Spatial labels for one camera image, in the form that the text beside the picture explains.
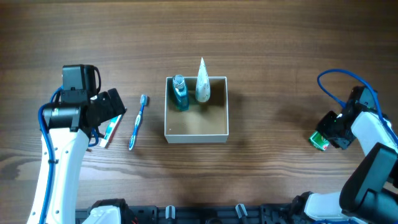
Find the green soap box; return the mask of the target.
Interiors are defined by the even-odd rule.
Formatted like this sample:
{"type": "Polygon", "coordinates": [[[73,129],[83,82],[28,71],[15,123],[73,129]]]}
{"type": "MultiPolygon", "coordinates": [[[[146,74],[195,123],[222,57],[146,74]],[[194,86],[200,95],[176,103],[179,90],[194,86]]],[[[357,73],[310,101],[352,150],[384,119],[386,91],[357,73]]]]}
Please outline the green soap box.
{"type": "Polygon", "coordinates": [[[330,145],[329,141],[327,141],[318,131],[315,131],[309,137],[308,141],[313,147],[320,151],[325,151],[330,145]]]}

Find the blue mouthwash bottle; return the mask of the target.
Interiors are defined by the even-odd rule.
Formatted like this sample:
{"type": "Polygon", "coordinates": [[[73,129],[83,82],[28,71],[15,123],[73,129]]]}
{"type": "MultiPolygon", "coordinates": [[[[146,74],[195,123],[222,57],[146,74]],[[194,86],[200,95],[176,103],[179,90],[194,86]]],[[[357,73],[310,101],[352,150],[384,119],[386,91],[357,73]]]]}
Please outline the blue mouthwash bottle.
{"type": "Polygon", "coordinates": [[[175,95],[175,103],[180,111],[186,111],[189,108],[188,89],[183,75],[172,77],[172,88],[175,95]]]}

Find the white lotion tube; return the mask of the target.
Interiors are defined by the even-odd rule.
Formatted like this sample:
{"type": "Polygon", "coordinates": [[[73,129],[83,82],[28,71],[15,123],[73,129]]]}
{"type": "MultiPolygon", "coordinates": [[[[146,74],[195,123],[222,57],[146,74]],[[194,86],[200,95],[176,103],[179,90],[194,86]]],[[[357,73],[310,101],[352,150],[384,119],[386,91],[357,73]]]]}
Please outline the white lotion tube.
{"type": "Polygon", "coordinates": [[[195,98],[200,103],[206,103],[210,99],[210,80],[206,69],[205,61],[201,58],[200,67],[197,75],[195,98]]]}

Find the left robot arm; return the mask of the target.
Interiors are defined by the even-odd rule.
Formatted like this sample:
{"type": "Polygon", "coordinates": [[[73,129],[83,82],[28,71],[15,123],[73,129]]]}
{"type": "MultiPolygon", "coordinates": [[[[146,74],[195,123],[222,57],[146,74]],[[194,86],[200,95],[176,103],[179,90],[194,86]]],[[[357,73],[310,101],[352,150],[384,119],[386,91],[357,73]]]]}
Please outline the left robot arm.
{"type": "Polygon", "coordinates": [[[38,110],[42,158],[29,223],[74,223],[81,164],[99,126],[126,112],[116,89],[101,91],[94,65],[65,65],[62,85],[38,110]]]}

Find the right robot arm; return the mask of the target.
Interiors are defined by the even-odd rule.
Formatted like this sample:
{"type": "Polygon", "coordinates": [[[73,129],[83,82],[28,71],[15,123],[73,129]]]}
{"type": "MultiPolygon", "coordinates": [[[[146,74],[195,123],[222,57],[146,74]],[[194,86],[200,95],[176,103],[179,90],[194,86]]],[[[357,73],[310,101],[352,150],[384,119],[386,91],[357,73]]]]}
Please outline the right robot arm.
{"type": "Polygon", "coordinates": [[[342,190],[330,194],[306,192],[294,198],[289,218],[294,223],[397,223],[397,143],[382,125],[368,87],[356,86],[340,114],[329,111],[317,124],[320,136],[347,149],[357,139],[365,158],[342,190]]]}

